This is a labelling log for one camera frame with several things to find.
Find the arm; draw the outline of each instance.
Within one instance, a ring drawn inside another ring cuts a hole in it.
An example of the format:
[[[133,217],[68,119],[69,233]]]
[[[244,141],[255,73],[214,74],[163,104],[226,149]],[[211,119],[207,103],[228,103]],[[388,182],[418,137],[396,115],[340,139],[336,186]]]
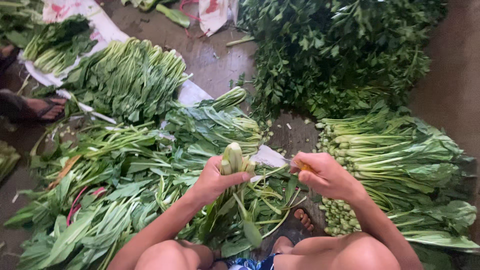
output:
[[[134,236],[115,255],[107,270],[132,270],[149,247],[173,239],[203,206],[215,201],[229,186],[250,180],[248,173],[222,176],[221,157],[208,160],[197,182],[163,214]]]
[[[310,165],[315,171],[301,171],[299,180],[323,196],[347,201],[355,211],[362,231],[384,244],[401,269],[423,269],[417,254],[393,222],[378,208],[363,185],[332,156],[327,153],[299,153],[295,159]]]

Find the white plastic bag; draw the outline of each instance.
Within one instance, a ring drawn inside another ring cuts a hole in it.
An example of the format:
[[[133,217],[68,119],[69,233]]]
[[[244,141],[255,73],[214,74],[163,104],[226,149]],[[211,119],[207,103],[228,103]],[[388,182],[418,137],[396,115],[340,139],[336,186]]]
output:
[[[209,37],[229,19],[237,23],[238,0],[199,0],[200,28]]]

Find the flip-flop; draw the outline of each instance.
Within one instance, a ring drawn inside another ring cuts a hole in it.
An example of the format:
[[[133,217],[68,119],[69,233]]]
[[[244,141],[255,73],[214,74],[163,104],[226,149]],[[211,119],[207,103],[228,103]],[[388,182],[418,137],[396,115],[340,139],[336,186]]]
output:
[[[290,241],[292,241],[293,245],[298,244],[301,240],[305,238],[312,237],[312,233],[303,226],[301,221],[297,219],[294,214],[298,209],[302,209],[305,214],[310,217],[310,214],[304,208],[296,208],[292,209],[287,216],[287,219],[283,222],[282,225],[277,229],[275,236],[273,239],[277,240],[281,236],[285,236]],[[273,246],[275,241],[272,241],[266,250],[269,251],[269,254],[272,253]]]
[[[53,109],[53,107],[55,107],[57,105],[64,106],[64,104],[54,102],[50,98],[43,98],[42,100],[45,101],[48,104],[48,106],[46,106],[41,111],[37,112],[37,119],[36,119],[37,121],[44,122],[44,123],[53,123],[53,122],[56,122],[56,121],[62,119],[65,116],[65,111],[62,111],[59,114],[57,114],[55,116],[55,118],[53,118],[53,119],[42,119],[42,117],[45,114],[47,114],[49,111],[51,111]]]
[[[53,107],[57,105],[64,106],[64,104],[60,104],[58,102],[54,102],[51,100],[52,98],[43,98],[42,100],[47,103],[47,106],[42,110],[36,113],[36,116],[33,117],[19,117],[18,119],[11,119],[10,122],[12,123],[39,123],[39,124],[49,124],[54,123],[63,117],[65,117],[65,111],[58,113],[55,118],[53,119],[42,119],[42,116],[47,114],[49,111],[53,109]]]

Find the left hand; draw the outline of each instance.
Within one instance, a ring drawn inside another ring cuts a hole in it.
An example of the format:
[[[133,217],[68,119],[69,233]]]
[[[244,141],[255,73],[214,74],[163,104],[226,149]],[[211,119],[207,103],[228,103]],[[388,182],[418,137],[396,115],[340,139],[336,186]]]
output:
[[[190,189],[203,205],[214,202],[228,187],[247,182],[253,177],[248,172],[221,175],[218,169],[221,161],[222,156],[211,157]]]

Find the right hand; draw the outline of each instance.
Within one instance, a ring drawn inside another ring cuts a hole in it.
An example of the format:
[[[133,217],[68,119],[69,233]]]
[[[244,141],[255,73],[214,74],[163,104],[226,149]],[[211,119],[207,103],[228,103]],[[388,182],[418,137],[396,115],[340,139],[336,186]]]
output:
[[[363,185],[345,170],[327,153],[298,153],[293,161],[300,160],[308,164],[315,172],[300,171],[292,168],[291,172],[300,172],[300,182],[315,192],[332,199],[341,199],[349,203],[368,197]]]

